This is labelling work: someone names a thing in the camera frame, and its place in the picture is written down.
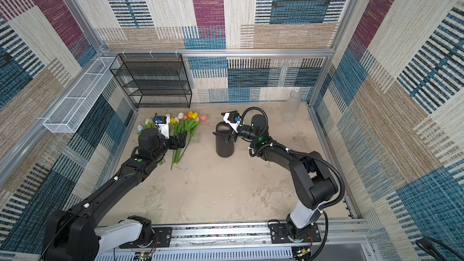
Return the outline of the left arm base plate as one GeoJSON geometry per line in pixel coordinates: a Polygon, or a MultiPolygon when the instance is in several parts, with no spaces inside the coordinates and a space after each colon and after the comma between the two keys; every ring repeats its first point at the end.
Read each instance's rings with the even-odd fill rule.
{"type": "Polygon", "coordinates": [[[120,249],[168,248],[172,237],[172,227],[152,227],[150,231],[142,230],[141,236],[119,246],[120,249]]]}

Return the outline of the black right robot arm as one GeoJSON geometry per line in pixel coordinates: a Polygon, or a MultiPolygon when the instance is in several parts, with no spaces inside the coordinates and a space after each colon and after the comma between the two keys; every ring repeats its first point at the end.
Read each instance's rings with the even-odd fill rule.
{"type": "Polygon", "coordinates": [[[267,115],[259,109],[251,124],[244,123],[238,111],[222,113],[215,131],[216,153],[224,158],[233,154],[236,140],[249,143],[249,156],[276,163],[288,170],[298,202],[286,218],[286,234],[291,242],[302,242],[328,207],[340,203],[346,186],[339,171],[318,152],[299,152],[274,140],[268,133],[267,115]]]}

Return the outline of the yellow tulip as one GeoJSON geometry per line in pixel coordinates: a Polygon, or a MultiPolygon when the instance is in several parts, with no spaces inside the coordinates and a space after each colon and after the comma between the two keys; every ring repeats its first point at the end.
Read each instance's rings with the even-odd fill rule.
{"type": "MultiPolygon", "coordinates": [[[[188,118],[191,118],[192,114],[194,114],[193,118],[196,118],[196,115],[198,115],[197,112],[188,112],[187,114],[184,115],[184,118],[183,118],[183,127],[182,127],[182,132],[186,132],[186,123],[187,123],[187,119],[188,118]]],[[[175,155],[174,155],[174,164],[178,164],[180,161],[181,161],[181,158],[183,156],[183,153],[185,153],[185,149],[187,148],[187,145],[185,148],[183,149],[179,149],[175,152],[175,155]]]]}

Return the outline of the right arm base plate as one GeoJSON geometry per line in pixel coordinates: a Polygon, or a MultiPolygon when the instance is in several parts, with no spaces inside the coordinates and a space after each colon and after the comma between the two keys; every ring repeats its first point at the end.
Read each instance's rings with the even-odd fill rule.
{"type": "Polygon", "coordinates": [[[322,241],[317,224],[309,224],[304,228],[296,228],[292,224],[283,223],[278,220],[269,220],[267,227],[270,230],[271,242],[273,244],[300,244],[322,241]]]}

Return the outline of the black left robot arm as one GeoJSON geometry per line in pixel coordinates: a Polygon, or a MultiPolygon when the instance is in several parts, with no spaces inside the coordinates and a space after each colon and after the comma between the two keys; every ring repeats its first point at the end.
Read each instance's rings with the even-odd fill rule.
{"type": "Polygon", "coordinates": [[[186,146],[187,133],[165,137],[157,128],[145,129],[138,146],[121,168],[94,193],[68,210],[49,215],[43,238],[43,261],[92,261],[103,238],[95,229],[103,217],[134,187],[143,182],[169,150],[186,146]]]}

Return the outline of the black cylindrical vase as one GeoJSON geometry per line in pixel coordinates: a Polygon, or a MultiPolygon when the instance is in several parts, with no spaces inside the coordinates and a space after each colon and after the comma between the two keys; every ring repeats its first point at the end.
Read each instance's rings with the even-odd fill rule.
{"type": "Polygon", "coordinates": [[[215,132],[213,132],[216,141],[216,153],[222,158],[228,158],[234,153],[232,132],[233,129],[226,122],[218,123],[215,132]]]}

